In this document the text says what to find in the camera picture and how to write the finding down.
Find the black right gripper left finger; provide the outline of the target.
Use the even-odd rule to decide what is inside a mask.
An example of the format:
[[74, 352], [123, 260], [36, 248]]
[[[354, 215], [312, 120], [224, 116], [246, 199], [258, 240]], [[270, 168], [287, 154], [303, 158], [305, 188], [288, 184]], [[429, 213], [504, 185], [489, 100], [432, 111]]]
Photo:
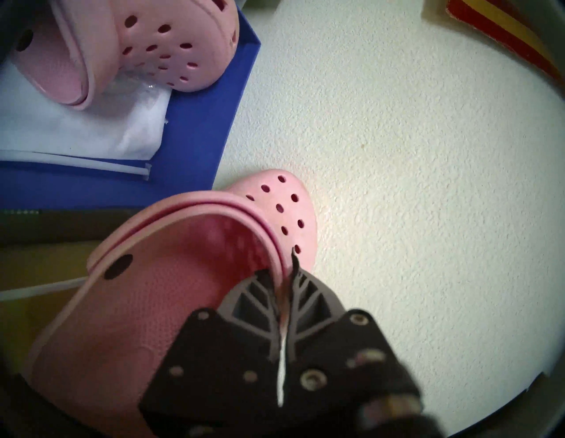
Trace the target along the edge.
[[237, 284], [218, 309], [192, 312], [140, 402], [157, 437], [246, 436], [275, 416], [280, 312], [269, 270]]

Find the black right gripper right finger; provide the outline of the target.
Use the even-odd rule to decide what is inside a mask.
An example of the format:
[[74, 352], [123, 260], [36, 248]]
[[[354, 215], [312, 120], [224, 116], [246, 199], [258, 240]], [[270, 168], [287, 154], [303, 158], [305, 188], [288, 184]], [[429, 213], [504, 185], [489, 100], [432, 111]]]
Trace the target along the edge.
[[346, 310], [292, 250], [285, 437], [441, 437], [421, 391], [372, 315]]

